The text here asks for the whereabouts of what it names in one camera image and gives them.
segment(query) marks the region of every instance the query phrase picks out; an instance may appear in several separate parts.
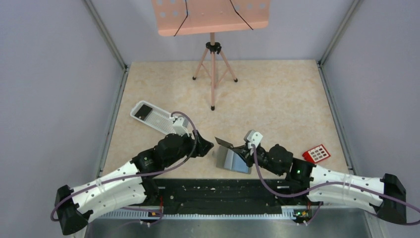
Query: metal frame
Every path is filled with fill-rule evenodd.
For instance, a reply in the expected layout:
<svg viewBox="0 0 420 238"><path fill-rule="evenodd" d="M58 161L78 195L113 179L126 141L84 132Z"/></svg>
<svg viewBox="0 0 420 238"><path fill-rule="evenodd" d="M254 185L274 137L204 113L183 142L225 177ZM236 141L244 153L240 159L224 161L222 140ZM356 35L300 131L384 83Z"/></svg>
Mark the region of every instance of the metal frame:
<svg viewBox="0 0 420 238"><path fill-rule="evenodd" d="M108 132L106 134L106 138L105 138L105 141L104 141L104 146L103 146L103 149L102 149L101 157L99 159L99 166L97 167L98 171L96 173L96 178L102 176L102 172L103 172L103 169L104 169L104 166L105 166L106 156L108 155L109 145L111 143L112 134L114 132L115 122L117 120L119 107L121 105L122 94L124 92L125 84L127 83L127 77L128 77L128 72L129 71L130 71L129 68L127 68L124 71L124 74L123 74L122 80L121 80L121 84L119 86L118 93L116 95L115 104L113 105L111 120L110 120L109 127L108 127Z"/></svg>
<svg viewBox="0 0 420 238"><path fill-rule="evenodd" d="M148 228L145 225L140 225L138 220L98 219L93 222L90 227L92 230L87 233L90 232L97 237L118 238L140 236L154 238L326 238L331 234L341 234L341 237L350 238L370 238L367 227L359 219L361 214L361 211L357 209L349 209L349 212L341 209L323 209L314 223L307 227L296 226L294 222L285 220L166 220L164 224ZM336 223L338 217L345 217L348 222Z"/></svg>
<svg viewBox="0 0 420 238"><path fill-rule="evenodd" d="M125 71L127 69L127 64L124 62L124 59L122 58L120 52L118 51L118 48L114 43L114 40L112 40L111 35L109 34L107 28L104 25L104 22L99 16L98 11L96 11L96 8L93 5L92 1L82 0L82 2L85 5L91 17L93 18L94 23L96 24L99 32L101 33L106 44L108 45L109 50L111 51L112 55L114 55L115 59L118 61L118 64L120 65L122 70Z"/></svg>
<svg viewBox="0 0 420 238"><path fill-rule="evenodd" d="M347 26L349 25L351 19L353 18L356 11L359 9L362 2L363 2L363 0L353 0L349 10L347 11L346 15L344 16L343 20L340 23L340 26L338 27L337 31L335 32L334 37L331 39L330 43L327 46L327 49L325 50L324 54L322 55L321 60L319 61L319 65L324 66L324 64L327 61L328 57L330 56L332 50L334 49L336 44L340 41L341 36L346 31Z"/></svg>
<svg viewBox="0 0 420 238"><path fill-rule="evenodd" d="M110 123L109 123L109 129L107 132L107 136L104 139L104 146L103 146L103 151L101 153L101 157L100 157L100 161L99 161L99 170L97 172L97 176L100 177L102 175L102 171L103 171L103 167L105 165L105 160L106 160L106 156L109 150L109 144L111 141L111 137L112 137L112 133L114 130L114 126L115 126L115 121L117 118L117 114L118 114L118 110L120 107L120 103L121 103L121 99L122 99L122 94L124 91L124 87L125 84L127 82L127 77L128 77L128 66L127 64L124 62L120 52L118 51L118 48L116 47L114 41L112 40L107 28L105 27L103 21L101 20L101 17L99 16L98 12L96 11L93 3L91 2L91 0L82 0L82 2L84 3L85 7L87 8L89 14L92 16L99 32L101 33L101 35L103 36L106 44L109 47L109 50L112 52L113 56L115 57L115 59L118 61L118 64L121 66L122 70L123 70L123 77L121 79L121 84L120 84L120 88L118 90L118 93L116 95L116 99L115 99L115 105L113 106L113 112L111 115L111 119L110 119ZM334 37L331 39L331 42L329 43L328 47L326 48L324 54L322 55L321 59L318 61L317 65L318 65L318 70L319 70L319 74L322 80L322 84L324 86L324 90L326 93L326 97L328 100L328 104L330 106L331 109L331 114L336 126L336 130L338 133L338 137L341 143L341 146L343 148L343 153L344 153L344 157L346 159L346 163L348 165L349 171L357 174L357 167L356 165L353 163L352 161L352 151L348 146L348 139L346 137L346 133L344 130L344 127L341 123L341 117L339 115L339 111L337 109L337 104L335 102L334 99L334 95L332 94L332 92L330 91L330 87L329 87L329 81L324 73L324 65L327 62L329 56L331 55L332 51L334 50L335 46L337 45L337 43L340 41L342 35L344 34L347 26L349 25L349 23L351 22L352 17L354 16L355 12L359 9L361 3L363 2L363 0L354 0L349 8L349 10L347 11L346 15L344 16L340 26L338 27L336 33L334 34ZM382 238L382 237L389 237L388 231L385 227L385 222L375 218L367 213L365 213L365 219L366 219L366 223L367 226L370 230L370 234L373 238Z"/></svg>

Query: white tray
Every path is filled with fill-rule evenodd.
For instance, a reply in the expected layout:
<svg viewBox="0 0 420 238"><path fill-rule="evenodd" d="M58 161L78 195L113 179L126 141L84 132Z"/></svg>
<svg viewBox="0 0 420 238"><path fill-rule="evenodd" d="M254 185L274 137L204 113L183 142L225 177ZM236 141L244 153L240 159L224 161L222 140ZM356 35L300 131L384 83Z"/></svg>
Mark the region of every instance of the white tray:
<svg viewBox="0 0 420 238"><path fill-rule="evenodd" d="M144 119L141 120L140 118L136 117L135 114L138 110L143 106L147 105L152 108L150 114ZM156 107L155 105L148 103L146 101L139 101L133 109L131 109L130 116L160 132L163 134L171 134L176 133L172 126L172 121L169 119L170 113Z"/></svg>

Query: black mount bracket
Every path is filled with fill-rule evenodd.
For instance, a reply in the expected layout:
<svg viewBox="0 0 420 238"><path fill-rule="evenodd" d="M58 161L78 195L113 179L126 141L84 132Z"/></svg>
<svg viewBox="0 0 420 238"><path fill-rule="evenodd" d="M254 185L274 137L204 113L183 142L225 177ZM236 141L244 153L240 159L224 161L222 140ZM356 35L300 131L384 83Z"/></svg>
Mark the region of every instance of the black mount bracket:
<svg viewBox="0 0 420 238"><path fill-rule="evenodd" d="M222 46L220 45L219 42L215 42L214 45L211 45L210 42L207 42L206 48L210 50L210 53L216 52L217 54L219 54L220 51L222 50Z"/></svg>
<svg viewBox="0 0 420 238"><path fill-rule="evenodd" d="M385 174L380 181L384 183L384 194L406 201L407 191L395 175ZM383 203L379 207L373 206L379 219L394 224L403 225L407 223L406 206L387 198L380 198L383 199Z"/></svg>
<svg viewBox="0 0 420 238"><path fill-rule="evenodd" d="M74 192L74 190L70 189L67 185L59 188L57 190L54 205L56 206L72 192ZM88 210L85 214L82 214L77 208L79 208L79 204L74 204L73 199L69 199L57 209L57 217L60 221L61 231L65 236L78 232L87 226L89 217L93 214L92 210Z"/></svg>

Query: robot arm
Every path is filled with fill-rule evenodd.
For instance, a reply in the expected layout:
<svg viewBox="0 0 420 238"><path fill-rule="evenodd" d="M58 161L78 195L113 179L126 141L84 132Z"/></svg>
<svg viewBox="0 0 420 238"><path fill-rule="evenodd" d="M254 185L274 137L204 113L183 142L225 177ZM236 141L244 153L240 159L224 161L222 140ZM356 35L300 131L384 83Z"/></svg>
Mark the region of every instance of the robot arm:
<svg viewBox="0 0 420 238"><path fill-rule="evenodd" d="M294 184L289 187L287 191L289 194L313 188L313 190L302 195L310 202L344 204L374 213L378 218L395 224L405 224L407 222L404 205L364 190L373 190L405 201L406 190L396 176L385 174L383 178L367 178L332 171L296 159L293 157L293 153L278 144L271 147L267 152L260 145L262 138L263 136L259 132L251 130L245 136L245 145L243 146L233 147L229 142L218 138L216 138L216 141L219 145L238 154L248 167L254 164L255 148L260 167L278 176L285 174L285 180ZM329 182L336 183L319 186Z"/></svg>
<svg viewBox="0 0 420 238"><path fill-rule="evenodd" d="M73 195L56 211L63 235L80 231L107 212L154 202L158 188L153 177L187 155L190 155L188 158L206 155L213 144L204 140L198 131L194 131L195 138L192 139L185 122L184 118L177 118L173 124L177 134L168 134L155 147L140 152L112 173L81 186L59 188L56 206Z"/></svg>

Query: red box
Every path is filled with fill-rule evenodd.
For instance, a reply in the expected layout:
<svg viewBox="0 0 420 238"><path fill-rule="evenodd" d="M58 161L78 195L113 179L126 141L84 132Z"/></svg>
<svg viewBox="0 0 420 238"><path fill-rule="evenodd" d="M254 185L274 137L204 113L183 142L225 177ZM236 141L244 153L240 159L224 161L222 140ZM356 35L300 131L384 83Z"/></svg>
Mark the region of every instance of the red box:
<svg viewBox="0 0 420 238"><path fill-rule="evenodd" d="M322 144L308 150L307 152L303 153L302 156L306 161L312 162L314 164L331 157L330 153Z"/></svg>

